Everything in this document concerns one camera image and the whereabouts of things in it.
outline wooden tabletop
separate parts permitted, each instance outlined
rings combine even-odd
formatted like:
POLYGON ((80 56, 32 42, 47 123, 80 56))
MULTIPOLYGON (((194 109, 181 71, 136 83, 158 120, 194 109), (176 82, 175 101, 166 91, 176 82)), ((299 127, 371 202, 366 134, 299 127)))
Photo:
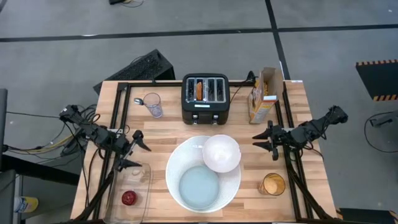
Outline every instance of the wooden tabletop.
MULTIPOLYGON (((114 81, 103 83, 96 110, 101 115, 97 121, 98 124, 105 126, 110 124, 117 85, 118 83, 114 81)), ((312 116, 303 83, 287 81, 286 87, 294 124, 298 125, 311 120, 312 116)), ((237 88, 231 87, 231 95, 236 90, 237 88)), ((250 87, 242 87, 233 99, 229 109, 228 122, 225 125, 214 126, 205 124, 186 125, 183 123, 180 87, 133 87, 131 89, 126 121, 131 130, 127 136, 131 140, 133 132, 140 129, 144 133, 144 142, 152 149, 152 152, 147 152, 136 146, 130 157, 132 161, 149 164, 152 169, 144 222, 287 222, 295 220, 282 149, 279 149, 279 160, 273 161, 271 153, 252 145, 255 140, 251 138, 266 129, 267 120, 273 120, 274 124, 277 124, 275 108, 273 107, 263 124, 249 124, 246 98, 250 91, 250 87), (161 118, 153 118, 144 106, 136 105, 133 102, 135 97, 143 98, 150 92, 156 92, 161 97, 164 112, 161 118), (173 150, 188 138, 197 135, 212 136, 214 134, 227 134, 239 143, 242 152, 241 185, 233 201, 222 210, 213 213, 190 212, 181 207, 169 194, 165 183, 166 164, 173 150), (262 195, 257 191, 259 182, 271 172, 280 174, 286 182, 286 190, 280 196, 262 195)), ((121 96, 116 127, 119 127, 123 99, 124 93, 121 96)), ((285 127, 287 127, 283 100, 280 103, 285 127)), ((317 142, 314 142, 314 147, 320 150, 317 142)), ((89 143, 85 156, 86 173, 95 150, 96 147, 89 143)), ((325 211, 335 217, 336 211, 322 158, 313 151, 305 150, 302 161, 309 191, 325 211)), ((97 191, 101 166, 102 160, 97 155, 91 168, 90 198, 97 191)), ((127 177, 126 175, 128 174, 118 175, 115 189, 119 188, 123 191, 128 189, 128 186, 119 186, 119 183, 126 185, 123 182, 123 178, 127 177)), ((299 189, 297 189, 297 192, 302 216, 306 217, 302 194, 299 189)), ((83 175, 81 175, 71 218, 77 217, 84 209, 85 197, 85 181, 83 175)), ((107 199, 108 193, 106 192, 101 204, 100 218, 105 216, 107 199)), ((116 218, 141 221, 142 209, 133 209, 117 202, 112 207, 115 210, 113 215, 116 218)), ((139 204, 140 208, 145 207, 145 202, 139 202, 139 204)))

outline concrete floor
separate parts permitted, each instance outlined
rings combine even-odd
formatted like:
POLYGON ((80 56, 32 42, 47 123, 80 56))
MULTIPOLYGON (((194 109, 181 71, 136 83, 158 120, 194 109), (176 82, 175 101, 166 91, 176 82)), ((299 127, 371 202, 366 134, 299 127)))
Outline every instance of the concrete floor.
MULTIPOLYGON (((278 27, 398 21, 395 0, 271 2, 278 27)), ((262 0, 147 0, 138 8, 110 6, 106 0, 8 0, 0 13, 0 38, 270 27, 262 0)), ((349 114, 348 123, 331 127, 328 140, 320 141, 336 207, 398 212, 398 154, 375 151, 363 135, 367 117, 396 110, 398 103, 374 103, 354 67, 360 61, 398 58, 398 29, 281 33, 280 38, 291 79, 304 80, 313 116, 323 116, 331 105, 349 114)), ((93 85, 153 49, 174 65, 177 79, 192 72, 243 79, 249 70, 279 66, 271 33, 6 42, 0 43, 0 88, 9 89, 10 111, 57 115, 67 104, 96 103, 93 85)), ((11 115, 7 121, 6 143, 17 147, 48 141, 62 125, 11 115)), ((386 134, 389 128, 371 131, 369 138, 393 150, 395 142, 386 143, 394 137, 386 134)), ((68 211, 66 206, 28 223, 64 221, 68 211)))

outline toaster slot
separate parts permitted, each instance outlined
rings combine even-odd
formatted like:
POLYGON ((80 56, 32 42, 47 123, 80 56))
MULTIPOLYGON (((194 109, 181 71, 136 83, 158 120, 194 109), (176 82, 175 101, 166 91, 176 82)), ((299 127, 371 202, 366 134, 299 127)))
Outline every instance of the toaster slot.
POLYGON ((191 102, 194 101, 195 96, 195 79, 189 78, 187 80, 187 92, 186 92, 186 101, 191 102))
POLYGON ((209 99, 209 101, 215 101, 215 98, 216 98, 215 97, 216 96, 215 89, 216 89, 215 80, 213 78, 210 78, 208 80, 208 99, 209 99))
POLYGON ((197 79, 196 91, 197 91, 197 101, 202 101, 203 100, 203 79, 201 79, 201 78, 197 79))
POLYGON ((222 79, 217 79, 216 82, 217 101, 224 101, 224 82, 222 79))

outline black toaster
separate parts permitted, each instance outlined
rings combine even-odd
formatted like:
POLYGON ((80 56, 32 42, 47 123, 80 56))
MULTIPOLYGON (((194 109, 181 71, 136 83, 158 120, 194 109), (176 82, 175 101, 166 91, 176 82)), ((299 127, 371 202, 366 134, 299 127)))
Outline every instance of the black toaster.
POLYGON ((229 113, 229 84, 223 74, 192 73, 181 87, 185 124, 225 124, 229 113))

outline red object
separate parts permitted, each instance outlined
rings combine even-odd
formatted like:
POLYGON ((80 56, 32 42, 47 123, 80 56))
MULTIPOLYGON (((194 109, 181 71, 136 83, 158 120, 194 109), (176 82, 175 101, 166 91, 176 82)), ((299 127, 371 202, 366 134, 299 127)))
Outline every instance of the red object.
POLYGON ((128 190, 122 195, 122 203, 125 205, 134 205, 137 202, 137 194, 132 190, 128 190))

